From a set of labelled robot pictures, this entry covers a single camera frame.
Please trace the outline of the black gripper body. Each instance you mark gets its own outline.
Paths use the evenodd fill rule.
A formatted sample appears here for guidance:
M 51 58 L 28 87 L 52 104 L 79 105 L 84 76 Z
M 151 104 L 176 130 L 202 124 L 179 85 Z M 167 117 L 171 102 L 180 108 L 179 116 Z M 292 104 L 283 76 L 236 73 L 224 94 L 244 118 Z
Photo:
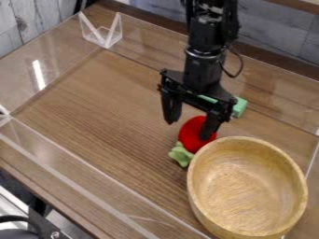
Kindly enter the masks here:
M 234 112 L 234 106 L 236 104 L 235 97 L 226 91 L 220 83 L 210 85 L 203 92 L 192 90 L 183 84 L 183 73 L 176 70 L 163 68 L 159 71 L 160 84 L 159 92 L 167 90 L 180 95 L 182 103 L 191 105 L 203 112 L 210 112 L 212 109 L 220 112 L 220 121 L 230 121 Z M 212 104 L 199 98 L 200 95 L 206 95 L 210 98 L 218 99 L 218 103 Z

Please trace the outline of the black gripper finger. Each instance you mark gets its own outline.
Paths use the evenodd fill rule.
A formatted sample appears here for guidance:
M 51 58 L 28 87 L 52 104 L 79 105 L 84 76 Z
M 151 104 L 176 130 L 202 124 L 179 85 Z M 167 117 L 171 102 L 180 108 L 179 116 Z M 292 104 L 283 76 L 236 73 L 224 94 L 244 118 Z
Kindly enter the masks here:
M 163 117 L 168 124 L 179 121 L 182 114 L 182 98 L 167 90 L 160 91 Z
M 199 139 L 202 141 L 207 141 L 211 138 L 212 134 L 218 131 L 220 124 L 220 112 L 212 109 L 207 113 L 206 120 L 200 128 Z

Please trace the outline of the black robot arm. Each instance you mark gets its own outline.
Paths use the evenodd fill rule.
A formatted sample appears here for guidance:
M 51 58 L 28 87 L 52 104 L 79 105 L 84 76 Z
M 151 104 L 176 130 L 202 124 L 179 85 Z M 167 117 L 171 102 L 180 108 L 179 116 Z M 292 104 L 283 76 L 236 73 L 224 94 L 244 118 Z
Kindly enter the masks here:
M 238 0 L 180 0 L 186 7 L 188 42 L 186 62 L 179 72 L 160 70 L 160 102 L 167 123 L 179 121 L 182 106 L 191 105 L 206 113 L 198 137 L 210 139 L 230 121 L 236 98 L 220 80 L 227 73 L 224 62 L 230 46 L 238 39 Z

